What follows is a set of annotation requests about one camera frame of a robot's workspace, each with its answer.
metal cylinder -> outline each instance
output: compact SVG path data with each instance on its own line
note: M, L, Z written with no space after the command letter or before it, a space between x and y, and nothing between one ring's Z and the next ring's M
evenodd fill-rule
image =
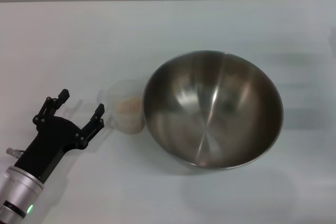
M10 166L6 172L13 185L0 207L0 223L17 224L25 218L44 186L18 167Z

metal mixing bowl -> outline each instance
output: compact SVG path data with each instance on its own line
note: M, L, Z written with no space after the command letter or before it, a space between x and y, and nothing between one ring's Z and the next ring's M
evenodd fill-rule
M195 51L160 66L143 95L154 139L205 168L233 168L266 153L283 119L280 95L259 68L238 56Z

plastic cup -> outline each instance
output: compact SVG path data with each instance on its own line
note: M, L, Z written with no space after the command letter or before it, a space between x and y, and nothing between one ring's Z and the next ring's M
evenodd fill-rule
M142 94L144 84L137 80L122 80L108 91L108 111L116 128L126 134L137 134L144 127Z

white table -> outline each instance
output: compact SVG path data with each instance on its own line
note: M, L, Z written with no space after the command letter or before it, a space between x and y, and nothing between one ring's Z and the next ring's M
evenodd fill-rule
M281 135L242 168L203 172L144 129L106 127L61 160L24 223L326 224L336 221L336 0L0 4L0 166L25 149L47 96L83 126L101 90L146 82L168 59L220 50L260 67L285 108Z

green indicator light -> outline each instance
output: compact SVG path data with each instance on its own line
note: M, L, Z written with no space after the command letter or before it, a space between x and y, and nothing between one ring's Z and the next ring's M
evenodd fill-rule
M27 214L28 214L30 211L32 211L33 208L34 208L34 206L31 205L31 206L28 208L28 210L27 210Z

